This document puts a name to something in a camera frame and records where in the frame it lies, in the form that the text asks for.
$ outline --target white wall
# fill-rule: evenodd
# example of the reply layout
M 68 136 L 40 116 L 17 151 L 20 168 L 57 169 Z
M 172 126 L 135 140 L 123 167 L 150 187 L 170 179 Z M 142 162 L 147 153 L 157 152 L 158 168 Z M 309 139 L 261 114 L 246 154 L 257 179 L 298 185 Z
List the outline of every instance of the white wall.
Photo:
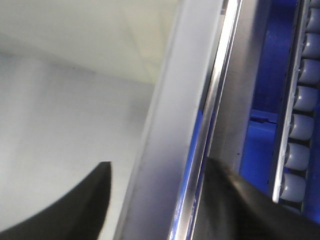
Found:
M 120 214 L 153 86 L 0 54 L 0 231 L 112 161 L 107 224 Z
M 155 83 L 177 2 L 0 0 L 0 49 Z

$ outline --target chrome strip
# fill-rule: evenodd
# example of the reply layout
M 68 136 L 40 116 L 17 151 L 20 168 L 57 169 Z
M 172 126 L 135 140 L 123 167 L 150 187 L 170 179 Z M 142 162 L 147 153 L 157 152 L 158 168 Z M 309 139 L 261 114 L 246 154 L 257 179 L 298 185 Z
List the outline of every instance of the chrome strip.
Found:
M 293 52 L 293 62 L 291 63 L 291 72 L 289 71 L 288 80 L 289 82 L 289 90 L 286 100 L 286 108 L 284 114 L 284 122 L 281 127 L 281 124 L 278 125 L 278 131 L 281 131 L 281 142 L 280 148 L 276 159 L 276 170 L 275 170 L 275 177 L 274 177 L 274 184 L 272 190 L 272 200 L 275 203 L 278 203 L 280 198 L 280 190 L 281 190 L 281 182 L 283 176 L 283 170 L 285 165 L 285 155 L 287 150 L 288 138 L 289 138 L 289 131 L 290 131 L 290 123 L 291 123 L 291 116 L 295 101 L 295 93 L 297 88 L 298 82 L 298 75 L 299 75 L 299 67 L 301 61 L 301 54 L 303 50 L 303 41 L 305 37 L 306 31 L 306 24 L 307 24 L 307 15 L 309 11 L 309 3 L 310 0 L 302 0 L 301 7 L 302 7 L 302 18 L 301 21 L 297 23 L 297 35 L 296 42 L 294 42 L 294 46 L 292 47 Z
M 183 192 L 182 201 L 177 202 L 170 235 L 168 236 L 169 240 L 185 240 L 188 235 L 191 221 L 190 217 L 193 212 L 197 185 L 199 184 L 198 179 L 200 177 L 201 165 L 204 159 L 206 142 L 207 139 L 211 137 L 209 132 L 210 122 L 212 118 L 214 118 L 214 129 L 241 2 L 242 0 L 229 0 L 227 2 L 222 32 L 213 65 L 211 82 L 203 109 L 202 123 L 197 138 L 198 141 L 195 146 L 191 168 L 189 172 L 185 173 L 187 174 L 187 180 L 186 182 L 181 183 L 181 188 L 184 188 L 183 186 L 186 185 L 186 190 Z

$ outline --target black object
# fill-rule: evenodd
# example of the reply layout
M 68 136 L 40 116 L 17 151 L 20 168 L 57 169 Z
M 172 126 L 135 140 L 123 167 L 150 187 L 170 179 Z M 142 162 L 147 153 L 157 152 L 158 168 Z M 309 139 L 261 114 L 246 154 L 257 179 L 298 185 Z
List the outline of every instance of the black object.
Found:
M 111 164 L 99 165 L 69 193 L 3 232 L 0 240 L 96 240 L 110 200 Z
M 219 161 L 206 163 L 202 197 L 213 233 L 210 239 L 320 239 L 319 225 L 272 202 Z

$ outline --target metal rail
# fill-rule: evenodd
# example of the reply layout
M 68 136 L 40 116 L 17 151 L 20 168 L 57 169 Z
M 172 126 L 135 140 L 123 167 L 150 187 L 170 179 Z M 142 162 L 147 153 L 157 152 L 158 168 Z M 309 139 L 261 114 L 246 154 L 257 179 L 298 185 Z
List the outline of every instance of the metal rail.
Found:
M 170 235 L 168 236 L 169 240 L 187 239 L 189 232 L 192 231 L 194 227 L 191 222 L 193 220 L 192 218 L 196 217 L 197 212 L 197 210 L 194 209 L 195 201 L 198 201 L 198 199 L 195 199 L 197 188 L 203 184 L 203 178 L 200 175 L 205 158 L 205 149 L 208 147 L 208 139 L 211 137 L 210 129 L 212 118 L 212 128 L 214 129 L 215 127 L 242 0 L 228 0 L 226 3 L 225 17 L 213 65 L 211 81 L 206 94 L 203 117 L 197 135 L 194 154 L 191 156 L 191 166 L 189 169 L 187 168 L 187 171 L 184 173 L 184 179 L 186 179 L 186 181 L 181 183 L 181 195 L 175 207 L 175 216 L 173 217 Z

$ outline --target roller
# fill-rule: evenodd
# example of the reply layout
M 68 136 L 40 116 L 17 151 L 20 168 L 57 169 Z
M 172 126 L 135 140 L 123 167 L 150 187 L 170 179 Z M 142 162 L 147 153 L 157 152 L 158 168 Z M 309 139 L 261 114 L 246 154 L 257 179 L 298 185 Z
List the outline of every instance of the roller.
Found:
M 306 25 L 307 33 L 320 33 L 320 8 L 309 9 L 308 23 Z
M 288 169 L 304 171 L 307 169 L 310 158 L 310 150 L 308 147 L 288 143 L 285 153 L 284 166 Z
M 320 0 L 311 0 L 309 7 L 310 8 L 320 8 Z
M 311 112 L 318 102 L 318 90 L 308 86 L 298 86 L 295 92 L 293 109 Z
M 289 137 L 297 140 L 309 140 L 314 130 L 315 121 L 312 117 L 293 114 L 290 124 Z
M 280 198 L 283 200 L 299 203 L 305 197 L 306 181 L 304 178 L 284 173 L 281 183 Z
M 282 206 L 284 206 L 286 209 L 290 210 L 291 212 L 293 212 L 295 214 L 301 215 L 301 211 L 295 207 L 287 206 L 287 205 L 282 205 Z
M 298 82 L 316 85 L 320 81 L 320 61 L 303 59 L 299 69 Z
M 320 58 L 320 34 L 305 34 L 303 41 L 302 57 L 307 59 Z

